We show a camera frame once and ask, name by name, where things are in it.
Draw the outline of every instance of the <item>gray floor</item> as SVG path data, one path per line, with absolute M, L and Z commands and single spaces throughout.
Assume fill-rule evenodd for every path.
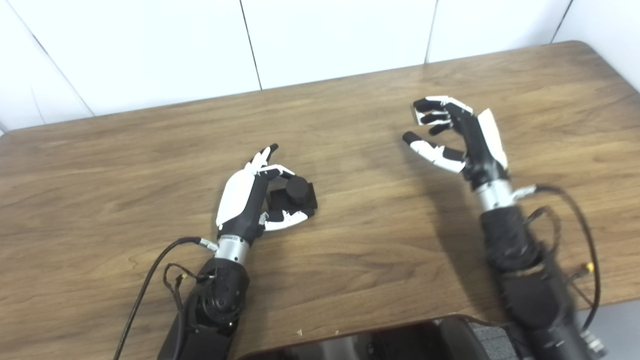
M 588 311 L 578 314 L 582 323 Z M 491 360 L 518 360 L 506 333 L 499 327 L 472 324 Z M 640 300 L 604 306 L 598 310 L 591 327 L 607 348 L 604 360 L 640 359 Z M 292 348 L 302 360 L 361 360 L 366 359 L 368 334 L 346 336 L 333 340 L 309 343 Z
M 578 319 L 584 321 L 587 313 L 581 311 Z M 640 359 L 640 300 L 601 307 L 589 330 L 607 349 L 604 360 Z
M 579 323 L 588 313 L 578 313 Z M 473 328 L 492 360 L 518 360 L 502 329 L 475 324 Z M 607 349 L 604 360 L 640 359 L 640 301 L 601 307 L 589 330 Z

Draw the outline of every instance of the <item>electrical cable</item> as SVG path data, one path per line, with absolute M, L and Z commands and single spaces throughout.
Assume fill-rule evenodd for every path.
M 531 225 L 536 219 L 538 219 L 542 214 L 545 214 L 554 227 L 554 242 L 551 247 L 551 254 L 553 256 L 557 255 L 558 248 L 560 247 L 560 238 L 561 238 L 561 225 L 560 225 L 560 217 L 557 213 L 550 208 L 549 206 L 542 206 L 538 209 L 535 209 L 529 217 L 525 219 L 525 225 Z
M 133 303 L 133 308 L 131 309 L 131 313 L 129 314 L 129 318 L 127 319 L 127 323 L 125 324 L 124 330 L 122 331 L 122 336 L 120 337 L 120 341 L 118 342 L 118 347 L 116 348 L 116 353 L 113 356 L 113 360 L 119 360 L 120 359 L 120 354 L 122 353 L 122 349 L 124 348 L 124 343 L 127 340 L 127 336 L 129 335 L 129 330 L 131 330 L 131 324 L 133 323 L 133 319 L 136 317 L 136 313 L 138 312 L 138 308 L 140 307 L 140 303 L 142 302 L 142 298 L 145 296 L 145 292 L 147 291 L 147 288 L 149 286 L 149 282 L 151 281 L 151 277 L 153 276 L 154 272 L 156 272 L 156 268 L 158 268 L 158 265 L 160 265 L 160 261 L 162 261 L 162 259 L 167 255 L 167 253 L 169 253 L 169 251 L 173 250 L 174 247 L 176 247 L 178 245 L 185 244 L 185 243 L 194 243 L 194 244 L 198 245 L 198 244 L 200 244 L 200 240 L 201 240 L 201 238 L 188 237 L 188 238 L 180 238 L 180 239 L 174 241 L 173 243 L 169 244 L 169 246 L 167 246 L 160 253 L 160 255 L 157 257 L 157 259 L 154 261 L 153 265 L 151 265 L 151 268 L 149 269 L 149 272 L 147 273 L 147 277 L 145 278 L 144 282 L 142 283 L 142 287 L 140 288 L 140 292 L 138 293 L 138 298 L 136 298 L 136 301 Z
M 184 271 L 184 274 L 180 274 L 175 278 L 175 287 L 172 287 L 169 281 L 167 281 L 167 273 L 171 267 L 180 268 Z M 184 280 L 187 276 L 192 277 L 196 280 L 205 279 L 208 276 L 195 275 L 193 272 L 189 271 L 189 269 L 185 268 L 180 264 L 168 263 L 164 267 L 164 274 L 162 281 L 164 286 L 169 289 L 171 295 L 173 296 L 173 301 L 175 301 L 175 307 L 178 310 L 178 333 L 176 335 L 175 341 L 175 349 L 173 353 L 173 360 L 178 360 L 180 357 L 180 350 L 182 350 L 182 342 L 184 341 L 184 331 L 186 329 L 186 314 L 184 313 L 184 306 L 182 305 L 182 299 L 180 297 L 180 285 L 182 284 L 182 280 Z
M 582 210 L 580 210 L 580 207 L 578 206 L 576 201 L 571 196 L 569 196 L 566 191 L 555 186 L 536 185 L 536 193 L 540 192 L 556 194 L 560 196 L 560 198 L 562 198 L 565 203 L 567 203 L 567 205 L 569 205 L 569 207 L 573 211 L 573 214 L 578 219 L 580 227 L 582 228 L 582 232 L 584 233 L 584 236 L 587 240 L 587 246 L 589 247 L 589 254 L 591 256 L 591 263 L 593 264 L 593 282 L 595 289 L 591 311 L 587 315 L 587 318 L 584 321 L 584 325 L 582 326 L 582 331 L 586 331 L 587 329 L 589 329 L 589 326 L 591 325 L 591 322 L 593 321 L 593 318 L 595 317 L 596 312 L 600 307 L 600 296 L 602 292 L 602 285 L 600 284 L 600 264 L 598 263 L 598 253 L 595 247 L 595 240 L 593 239 L 593 235 L 591 234 L 591 229 L 589 228 L 587 219 L 584 214 L 582 214 Z

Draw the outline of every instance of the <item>black fingertip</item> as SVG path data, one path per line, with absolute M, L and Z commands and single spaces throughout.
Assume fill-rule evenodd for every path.
M 440 107 L 440 102 L 420 99 L 413 102 L 413 107 L 421 113 L 425 113 L 431 110 L 437 110 Z
M 448 113 L 430 113 L 429 115 L 425 115 L 422 119 L 420 119 L 420 122 L 425 125 L 428 125 L 438 120 L 449 120 L 449 114 Z
M 453 161 L 463 161 L 465 159 L 465 153 L 460 150 L 445 147 L 442 151 L 442 157 Z
M 407 143 L 407 145 L 411 145 L 412 142 L 421 141 L 422 138 L 416 135 L 413 131 L 407 131 L 402 136 L 402 140 Z
M 440 124 L 429 129 L 429 135 L 436 136 L 440 134 L 442 131 L 449 130 L 450 126 L 448 124 Z

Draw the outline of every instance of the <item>prosthetic hand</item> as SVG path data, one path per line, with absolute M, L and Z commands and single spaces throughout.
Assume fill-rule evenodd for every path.
M 472 108 L 448 96 L 426 97 L 413 106 L 418 125 L 433 126 L 431 135 L 452 129 L 465 141 L 466 151 L 459 151 L 425 141 L 411 131 L 403 135 L 411 149 L 427 161 L 461 172 L 470 182 L 483 209 L 480 220 L 494 279 L 508 315 L 523 330 L 536 358 L 600 357 L 602 344 L 576 327 L 573 301 L 554 252 L 534 237 L 516 205 L 518 199 L 543 187 L 511 189 L 507 157 L 491 111 L 475 116 Z
M 270 180 L 278 176 L 294 181 L 299 179 L 282 165 L 267 164 L 277 148 L 278 144 L 273 144 L 258 152 L 244 169 L 233 174 L 227 181 L 216 218 L 218 238 L 226 235 L 238 236 L 250 246 L 256 238 L 262 236 L 263 231 L 285 229 L 314 215 L 313 208 L 262 212 Z
M 196 276 L 184 314 L 173 322 L 158 360 L 226 359 L 249 287 L 244 268 L 249 248 L 264 231 L 285 229 L 314 215 L 312 185 L 281 165 L 268 165 L 277 148 L 273 144 L 258 152 L 227 181 L 216 219 L 215 256 Z M 269 181 L 278 176 L 288 180 L 288 203 L 274 201 L 272 192 L 271 210 L 263 212 Z

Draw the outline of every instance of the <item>cable connector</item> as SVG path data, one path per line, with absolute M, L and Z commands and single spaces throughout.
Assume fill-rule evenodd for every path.
M 217 243 L 214 243 L 213 241 L 209 241 L 207 239 L 201 238 L 200 242 L 198 243 L 198 245 L 202 246 L 202 247 L 206 247 L 207 249 L 216 252 L 219 249 L 219 246 Z
M 607 349 L 604 347 L 600 339 L 596 338 L 588 330 L 583 331 L 580 336 L 582 336 L 584 342 L 587 343 L 587 347 L 597 359 L 601 359 L 607 355 Z

